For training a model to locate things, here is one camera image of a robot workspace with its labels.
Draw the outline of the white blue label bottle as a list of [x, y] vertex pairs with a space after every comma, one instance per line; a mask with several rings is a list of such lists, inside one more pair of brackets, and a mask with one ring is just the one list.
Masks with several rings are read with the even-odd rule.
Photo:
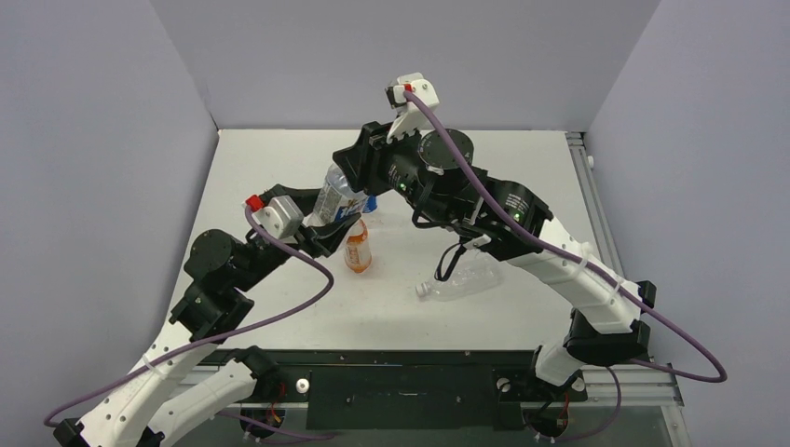
[[368, 201], [363, 191], [354, 192], [343, 171], [333, 163], [327, 170], [313, 211], [307, 218], [309, 226], [323, 226], [339, 221], [349, 214], [362, 212]]

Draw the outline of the blue label water bottle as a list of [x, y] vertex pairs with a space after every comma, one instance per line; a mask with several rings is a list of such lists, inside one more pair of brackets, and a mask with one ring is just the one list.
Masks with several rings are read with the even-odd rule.
[[372, 213], [377, 209], [377, 197], [376, 196], [369, 196], [365, 205], [362, 209], [363, 213]]

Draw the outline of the orange drink bottle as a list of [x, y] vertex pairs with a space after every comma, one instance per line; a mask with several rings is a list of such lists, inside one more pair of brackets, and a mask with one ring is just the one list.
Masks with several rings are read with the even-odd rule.
[[359, 219], [347, 234], [344, 260], [347, 267], [357, 274], [365, 272], [372, 263], [368, 236], [367, 226], [362, 219]]

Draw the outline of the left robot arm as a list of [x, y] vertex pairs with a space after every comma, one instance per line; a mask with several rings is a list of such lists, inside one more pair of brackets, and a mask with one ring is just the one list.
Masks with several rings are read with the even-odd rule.
[[257, 346], [240, 350], [185, 392], [177, 387], [224, 341], [248, 331], [244, 319], [253, 301], [247, 291], [292, 258], [317, 266], [343, 244], [360, 215], [307, 226], [304, 215], [318, 195], [275, 185], [246, 200], [251, 230], [244, 239], [219, 229], [200, 234], [184, 264], [190, 284], [154, 342], [126, 376], [94, 392], [92, 410], [60, 422], [47, 418], [55, 440], [62, 446], [171, 446], [232, 403], [274, 396], [279, 365]]

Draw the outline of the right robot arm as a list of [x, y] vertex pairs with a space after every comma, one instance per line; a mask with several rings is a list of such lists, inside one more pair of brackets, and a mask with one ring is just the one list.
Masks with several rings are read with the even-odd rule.
[[650, 328], [639, 304], [653, 306], [650, 282], [609, 284], [597, 276], [593, 248], [574, 239], [542, 199], [471, 165], [474, 146], [466, 134], [448, 132], [464, 159], [458, 162], [436, 131], [398, 140], [388, 132], [388, 125], [368, 123], [351, 146], [334, 152], [353, 191], [396, 192], [419, 226], [455, 232], [467, 247], [523, 269], [571, 304], [568, 334], [540, 346], [525, 373], [533, 395], [548, 398], [584, 365], [611, 366], [647, 353]]

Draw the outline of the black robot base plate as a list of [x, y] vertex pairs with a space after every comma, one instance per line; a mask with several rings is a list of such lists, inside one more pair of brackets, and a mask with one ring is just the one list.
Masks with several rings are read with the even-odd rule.
[[523, 413], [584, 402], [581, 372], [563, 386], [539, 381], [522, 351], [275, 350], [278, 369], [249, 409], [306, 411], [313, 430], [519, 430]]

